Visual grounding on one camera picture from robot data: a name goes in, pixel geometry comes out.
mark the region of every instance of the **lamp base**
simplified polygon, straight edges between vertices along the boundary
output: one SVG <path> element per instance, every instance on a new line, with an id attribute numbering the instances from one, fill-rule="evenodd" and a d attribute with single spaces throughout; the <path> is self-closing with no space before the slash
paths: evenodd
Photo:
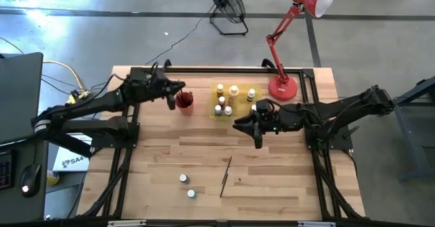
<path id="1" fill-rule="evenodd" d="M 296 96 L 297 92 L 298 84 L 291 77 L 285 84 L 279 81 L 279 75 L 276 75 L 269 82 L 269 94 L 278 101 L 289 101 Z"/>

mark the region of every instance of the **red desk lamp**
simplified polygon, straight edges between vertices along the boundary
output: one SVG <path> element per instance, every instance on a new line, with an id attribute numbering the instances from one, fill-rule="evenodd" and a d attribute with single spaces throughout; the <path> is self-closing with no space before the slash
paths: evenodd
<path id="1" fill-rule="evenodd" d="M 275 32 L 272 35 L 266 37 L 269 48 L 271 49 L 273 60 L 278 69 L 278 74 L 269 82 L 269 94 L 279 101 L 288 101 L 292 99 L 298 90 L 296 82 L 287 76 L 284 71 L 283 65 L 279 62 L 277 52 L 275 51 L 275 44 L 279 37 L 287 29 L 288 25 L 306 8 L 307 11 L 314 17 L 322 16 L 326 9 L 328 9 L 333 0 L 293 0 L 293 6 L 288 13 L 284 16 L 284 19 L 279 23 Z"/>

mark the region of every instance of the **wooden tabletop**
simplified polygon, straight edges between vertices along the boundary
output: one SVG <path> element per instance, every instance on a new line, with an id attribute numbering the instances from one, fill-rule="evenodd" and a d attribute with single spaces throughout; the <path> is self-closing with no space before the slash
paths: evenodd
<path id="1" fill-rule="evenodd" d="M 124 77 L 129 66 L 115 66 Z M 314 68 L 321 102 L 337 100 L 330 68 Z M 310 151 L 303 130 L 264 135 L 263 148 L 256 150 L 251 137 L 232 128 L 232 121 L 209 117 L 211 83 L 255 83 L 268 97 L 271 74 L 168 73 L 169 79 L 186 83 L 194 95 L 194 113 L 183 116 L 171 111 L 165 100 L 142 103 L 141 130 L 133 150 L 122 218 L 170 220 L 320 220 L 320 207 Z M 113 79 L 109 89 L 121 81 Z M 291 102 L 302 102 L 297 94 Z M 104 113 L 103 117 L 120 115 Z M 113 149 L 94 155 L 80 199 L 78 213 L 88 210 L 107 185 Z M 222 178 L 228 159 L 232 162 L 222 198 Z M 341 151 L 331 151 L 336 185 L 351 206 L 364 215 L 353 163 Z M 180 174 L 190 178 L 188 185 Z M 197 192 L 196 199 L 187 191 Z M 328 205 L 329 191 L 326 190 Z M 116 188 L 111 210 L 114 210 Z"/>

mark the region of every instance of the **gray floor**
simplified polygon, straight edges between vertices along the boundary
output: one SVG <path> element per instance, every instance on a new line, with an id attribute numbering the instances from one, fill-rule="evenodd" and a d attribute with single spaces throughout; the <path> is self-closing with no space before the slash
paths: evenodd
<path id="1" fill-rule="evenodd" d="M 286 13 L 290 0 L 243 0 L 247 13 Z M 435 0 L 335 0 L 327 11 L 334 15 L 435 16 Z M 199 12 L 211 0 L 0 0 L 0 7 L 40 7 L 61 10 L 114 12 Z M 113 65 L 143 64 L 183 37 L 199 18 L 136 18 L 47 16 L 30 11 L 26 16 L 2 15 L 0 36 L 24 52 L 40 51 L 46 60 L 71 65 L 87 87 L 104 82 Z M 198 29 L 169 53 L 174 65 L 257 66 L 271 54 L 264 40 L 280 19 L 248 18 L 245 37 L 223 37 L 203 20 Z M 217 19 L 223 29 L 240 25 Z M 322 67 L 332 67 L 341 97 L 355 95 L 379 84 L 392 97 L 435 74 L 434 21 L 314 20 Z M 277 44 L 285 66 L 312 67 L 306 22 L 295 20 Z M 0 42 L 0 52 L 15 52 Z M 65 68 L 44 65 L 43 73 L 74 83 Z M 68 91 L 68 86 L 56 84 Z M 42 84 L 40 110 L 63 103 L 67 95 Z M 394 114 L 356 122 L 355 159 L 366 214 L 374 220 L 435 225 L 435 181 L 400 183 L 409 170 L 404 141 Z M 51 159 L 55 155 L 50 150 Z M 69 181 L 78 182 L 80 175 Z M 47 195 L 46 213 L 65 217 L 77 188 Z"/>

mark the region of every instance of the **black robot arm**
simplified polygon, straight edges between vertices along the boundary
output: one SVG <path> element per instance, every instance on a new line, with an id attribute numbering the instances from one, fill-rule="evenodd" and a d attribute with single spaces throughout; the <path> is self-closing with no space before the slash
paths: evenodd
<path id="1" fill-rule="evenodd" d="M 280 105 L 262 99 L 257 101 L 256 111 L 235 120 L 232 127 L 253 137 L 257 149 L 262 147 L 262 135 L 267 132 L 278 134 L 304 127 L 314 130 L 318 141 L 327 142 L 340 128 L 367 115 L 389 114 L 393 108 L 387 92 L 378 86 L 333 103 Z"/>
<path id="2" fill-rule="evenodd" d="M 184 82 L 169 80 L 164 69 L 158 69 L 157 64 L 150 71 L 135 76 L 127 75 L 125 79 L 117 75 L 112 75 L 110 79 L 113 77 L 121 79 L 122 84 L 102 97 L 95 96 L 73 105 L 51 107 L 33 118 L 31 124 L 35 136 L 86 157 L 92 155 L 92 148 L 68 133 L 88 135 L 93 138 L 94 148 L 134 147 L 139 123 L 127 122 L 122 116 L 102 121 L 73 119 L 102 111 L 125 111 L 130 106 L 159 98 L 166 98 L 169 109 L 175 109 L 174 96 L 186 85 Z"/>

